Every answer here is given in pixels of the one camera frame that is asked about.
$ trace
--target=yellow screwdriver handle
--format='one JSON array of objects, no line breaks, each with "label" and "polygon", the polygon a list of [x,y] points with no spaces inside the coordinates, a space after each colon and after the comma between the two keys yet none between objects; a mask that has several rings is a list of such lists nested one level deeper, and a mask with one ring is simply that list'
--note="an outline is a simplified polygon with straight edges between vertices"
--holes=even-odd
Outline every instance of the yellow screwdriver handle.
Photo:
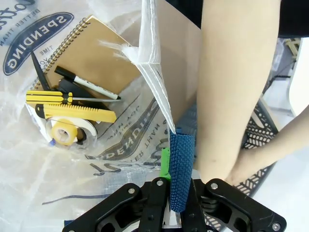
[{"label": "yellow screwdriver handle", "polygon": [[73,101],[72,93],[62,93],[59,91],[27,91],[27,104],[68,104],[71,105]]}]

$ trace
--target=screw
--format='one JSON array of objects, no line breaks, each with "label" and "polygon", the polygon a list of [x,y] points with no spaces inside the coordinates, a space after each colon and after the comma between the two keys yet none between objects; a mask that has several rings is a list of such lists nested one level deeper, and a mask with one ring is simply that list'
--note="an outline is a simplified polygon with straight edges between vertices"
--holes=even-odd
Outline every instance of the screw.
[{"label": "screw", "polygon": [[279,223],[274,223],[274,224],[272,224],[272,229],[273,229],[274,231],[279,231],[280,228],[281,228],[281,226],[280,226]]},{"label": "screw", "polygon": [[132,188],[132,189],[130,188],[130,189],[128,190],[128,193],[130,193],[130,194],[133,194],[134,192],[135,192],[135,189],[133,189],[133,188]]},{"label": "screw", "polygon": [[163,181],[162,181],[162,180],[158,180],[158,181],[156,182],[156,184],[159,185],[159,186],[161,186],[161,185],[163,185]]},{"label": "screw", "polygon": [[218,185],[216,183],[211,184],[211,189],[217,189],[217,188],[218,188]]}]

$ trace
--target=brown notebook cover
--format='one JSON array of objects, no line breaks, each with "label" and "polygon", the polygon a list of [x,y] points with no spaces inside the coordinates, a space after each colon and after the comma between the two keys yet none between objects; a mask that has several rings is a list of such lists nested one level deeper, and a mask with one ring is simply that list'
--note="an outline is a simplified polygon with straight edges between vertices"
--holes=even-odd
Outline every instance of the brown notebook cover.
[{"label": "brown notebook cover", "polygon": [[[63,78],[54,72],[57,65],[116,94],[140,76],[134,64],[115,55],[119,51],[102,46],[99,41],[129,45],[94,16],[84,19],[67,36],[58,48],[58,53],[46,67],[45,74],[50,86],[57,86],[59,80]],[[37,85],[36,89],[41,90],[42,86]],[[90,89],[87,90],[98,98],[105,97]]]}]

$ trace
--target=green object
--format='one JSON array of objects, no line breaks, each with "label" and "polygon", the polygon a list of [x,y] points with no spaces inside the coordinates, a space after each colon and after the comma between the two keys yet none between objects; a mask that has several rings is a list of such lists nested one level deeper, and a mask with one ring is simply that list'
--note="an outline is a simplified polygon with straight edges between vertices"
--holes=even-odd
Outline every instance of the green object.
[{"label": "green object", "polygon": [[161,170],[160,177],[164,177],[167,180],[170,180],[169,174],[169,148],[163,148],[161,151]]}]

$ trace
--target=clear plastic film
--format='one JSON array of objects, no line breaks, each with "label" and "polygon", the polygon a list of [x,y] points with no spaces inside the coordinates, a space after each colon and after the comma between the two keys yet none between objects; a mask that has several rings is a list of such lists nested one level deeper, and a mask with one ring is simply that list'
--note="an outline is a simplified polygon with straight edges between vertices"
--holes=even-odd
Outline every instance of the clear plastic film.
[{"label": "clear plastic film", "polygon": [[[1,231],[58,232],[64,220],[77,218],[125,183],[143,185],[147,173],[160,165],[168,126],[174,131],[174,124],[160,66],[156,1],[0,2],[6,16],[0,23]],[[31,106],[25,107],[26,91],[34,87],[37,75],[23,47],[36,44],[35,54],[44,67],[89,15],[132,45],[108,46],[115,46],[115,56],[136,65],[140,77],[120,93],[121,104],[109,104],[117,115],[115,123],[93,125],[95,136],[85,130],[90,144],[67,149],[50,144],[53,127],[61,122],[57,128],[63,139],[68,129],[61,126],[70,125],[66,133],[72,138],[66,141],[73,144],[81,140],[74,137],[74,127],[87,127],[59,118],[46,121],[36,117]]]}]

